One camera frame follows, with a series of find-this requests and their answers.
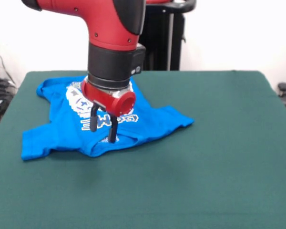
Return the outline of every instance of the green tablecloth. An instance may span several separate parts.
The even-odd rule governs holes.
[[[89,158],[23,162],[22,131],[48,122],[34,72],[0,124],[0,229],[286,229],[286,109],[258,72],[144,72],[154,107],[195,124]]]

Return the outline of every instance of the cable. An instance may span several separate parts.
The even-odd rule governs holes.
[[[3,58],[2,56],[0,56],[1,62],[2,62],[2,67],[4,69],[4,71],[6,72],[6,74],[8,75],[8,77],[10,78],[10,80],[16,85],[15,81],[13,80],[13,78],[11,77],[11,75],[8,73],[8,71],[5,68],[4,62],[3,62]]]
[[[15,96],[10,80],[0,79],[0,120]]]

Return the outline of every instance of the red robot arm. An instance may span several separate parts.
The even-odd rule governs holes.
[[[22,0],[35,10],[83,18],[89,31],[88,74],[83,95],[93,102],[90,128],[96,131],[97,110],[112,118],[109,141],[115,142],[117,117],[135,104],[130,77],[141,73],[145,47],[138,44],[143,30],[146,0]]]

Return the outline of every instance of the black stand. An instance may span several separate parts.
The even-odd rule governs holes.
[[[185,19],[196,0],[180,3],[147,4],[143,33],[139,42],[146,47],[145,71],[178,71]]]

